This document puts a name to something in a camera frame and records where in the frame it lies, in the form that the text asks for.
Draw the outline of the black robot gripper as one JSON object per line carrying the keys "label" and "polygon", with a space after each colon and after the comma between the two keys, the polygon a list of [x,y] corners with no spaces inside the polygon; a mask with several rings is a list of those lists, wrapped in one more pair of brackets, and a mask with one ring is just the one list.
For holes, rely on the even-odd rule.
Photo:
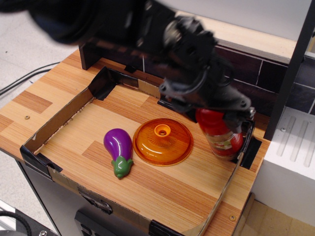
{"label": "black robot gripper", "polygon": [[238,134],[245,121],[253,120],[256,109],[232,86],[234,68],[224,58],[212,53],[187,65],[170,61],[165,70],[159,91],[190,121],[197,122],[199,108],[222,112],[226,127]]}

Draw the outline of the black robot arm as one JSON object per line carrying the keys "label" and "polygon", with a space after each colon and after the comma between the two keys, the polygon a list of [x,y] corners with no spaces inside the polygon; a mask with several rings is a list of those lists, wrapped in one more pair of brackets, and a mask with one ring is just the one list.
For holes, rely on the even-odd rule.
{"label": "black robot arm", "polygon": [[160,93],[190,119],[197,109],[222,112],[227,127],[239,133],[242,122],[255,114],[251,100],[231,85],[234,69],[216,53],[212,32],[156,0],[3,0],[0,10],[29,12],[62,44],[148,56],[164,79]]}

